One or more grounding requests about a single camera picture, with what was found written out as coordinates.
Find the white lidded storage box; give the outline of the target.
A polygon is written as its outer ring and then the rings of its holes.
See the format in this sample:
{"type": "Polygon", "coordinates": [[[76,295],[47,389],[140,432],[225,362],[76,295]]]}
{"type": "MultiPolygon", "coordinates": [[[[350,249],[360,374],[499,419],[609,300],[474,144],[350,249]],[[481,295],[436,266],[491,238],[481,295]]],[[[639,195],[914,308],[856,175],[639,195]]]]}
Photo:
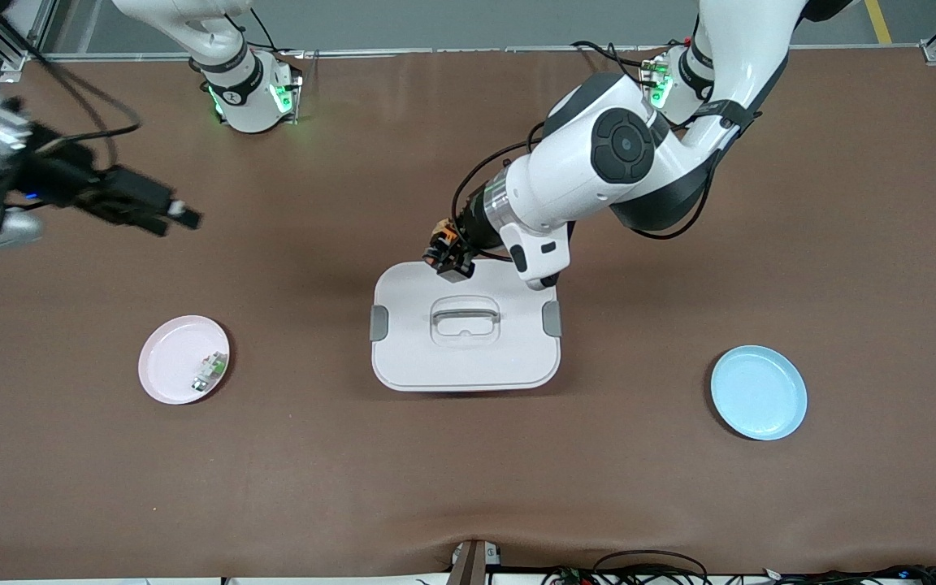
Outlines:
{"type": "Polygon", "coordinates": [[[483,260],[450,283],[426,263],[394,264],[376,281],[374,305],[389,311],[385,340],[371,342],[375,377],[398,392],[494,392],[538,388],[557,373],[561,338],[546,336],[541,307],[556,289],[531,290],[508,263],[483,260]],[[487,308],[484,318],[432,325],[431,312],[487,308]]]}

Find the pink round plate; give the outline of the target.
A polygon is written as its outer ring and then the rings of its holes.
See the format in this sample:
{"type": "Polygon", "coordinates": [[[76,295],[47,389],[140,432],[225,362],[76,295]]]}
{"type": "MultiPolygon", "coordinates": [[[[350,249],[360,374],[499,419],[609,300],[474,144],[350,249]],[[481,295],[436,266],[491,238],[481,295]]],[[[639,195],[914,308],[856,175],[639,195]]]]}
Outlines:
{"type": "Polygon", "coordinates": [[[192,381],[202,360],[212,353],[229,356],[229,336],[219,323],[200,315],[172,318],[146,338],[142,345],[137,371],[141,386],[154,400],[167,405],[197,402],[213,392],[192,390],[192,381]]]}

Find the table edge clamp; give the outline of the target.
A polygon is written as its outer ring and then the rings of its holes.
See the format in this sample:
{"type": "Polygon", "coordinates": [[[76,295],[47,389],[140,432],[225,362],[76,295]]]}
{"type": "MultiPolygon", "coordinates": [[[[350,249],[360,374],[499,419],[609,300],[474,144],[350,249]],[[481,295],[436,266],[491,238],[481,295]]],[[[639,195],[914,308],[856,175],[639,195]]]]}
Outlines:
{"type": "Polygon", "coordinates": [[[494,542],[466,540],[452,555],[453,566],[445,585],[495,585],[494,569],[500,569],[501,548],[494,542]]]}

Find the light blue round plate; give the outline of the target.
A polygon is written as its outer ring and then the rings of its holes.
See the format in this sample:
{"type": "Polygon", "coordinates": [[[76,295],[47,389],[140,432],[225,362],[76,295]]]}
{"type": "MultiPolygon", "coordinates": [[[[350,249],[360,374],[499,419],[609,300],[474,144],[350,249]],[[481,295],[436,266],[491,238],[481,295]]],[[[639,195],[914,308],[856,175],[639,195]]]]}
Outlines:
{"type": "Polygon", "coordinates": [[[743,345],[721,355],[709,390],[723,422],[747,440],[783,440],[799,429],[808,411],[806,383],[798,367],[760,345],[743,345]]]}

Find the green push-button switch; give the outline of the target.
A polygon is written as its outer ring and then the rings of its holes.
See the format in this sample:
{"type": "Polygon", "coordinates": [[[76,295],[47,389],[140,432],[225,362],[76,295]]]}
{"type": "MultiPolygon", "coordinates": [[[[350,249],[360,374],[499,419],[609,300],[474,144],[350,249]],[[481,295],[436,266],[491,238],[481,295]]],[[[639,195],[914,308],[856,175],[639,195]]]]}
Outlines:
{"type": "Polygon", "coordinates": [[[212,353],[201,360],[197,373],[193,377],[192,390],[208,393],[222,380],[229,364],[229,356],[220,352],[212,353]]]}

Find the metal table edge rail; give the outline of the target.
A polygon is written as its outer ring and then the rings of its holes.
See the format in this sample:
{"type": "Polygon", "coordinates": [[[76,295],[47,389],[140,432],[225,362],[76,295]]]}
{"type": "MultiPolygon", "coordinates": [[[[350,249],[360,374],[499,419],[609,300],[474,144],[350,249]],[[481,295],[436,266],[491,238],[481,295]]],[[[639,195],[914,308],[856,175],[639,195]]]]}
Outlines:
{"type": "MultiPolygon", "coordinates": [[[[890,44],[813,44],[792,45],[794,50],[886,50],[918,48],[917,43],[890,44]]],[[[371,57],[394,57],[405,54],[475,54],[475,53],[576,53],[590,51],[582,45],[508,45],[505,48],[482,49],[370,49],[370,50],[281,50],[279,55],[291,59],[371,59],[371,57]]],[[[45,53],[51,62],[57,63],[152,63],[185,62],[185,52],[114,52],[114,53],[45,53]]]]}

